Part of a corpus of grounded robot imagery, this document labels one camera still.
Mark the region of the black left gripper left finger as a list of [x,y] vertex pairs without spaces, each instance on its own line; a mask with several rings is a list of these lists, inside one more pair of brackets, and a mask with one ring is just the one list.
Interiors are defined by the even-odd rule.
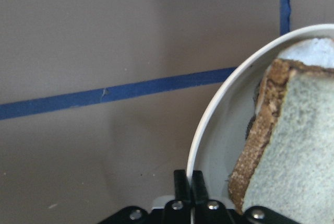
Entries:
[[175,199],[184,203],[191,203],[191,189],[185,170],[174,170],[173,175]]

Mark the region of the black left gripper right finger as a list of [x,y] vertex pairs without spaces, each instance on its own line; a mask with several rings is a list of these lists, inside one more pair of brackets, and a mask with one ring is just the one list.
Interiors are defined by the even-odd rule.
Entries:
[[195,205],[200,205],[209,199],[204,175],[200,170],[194,170],[192,175],[192,194]]

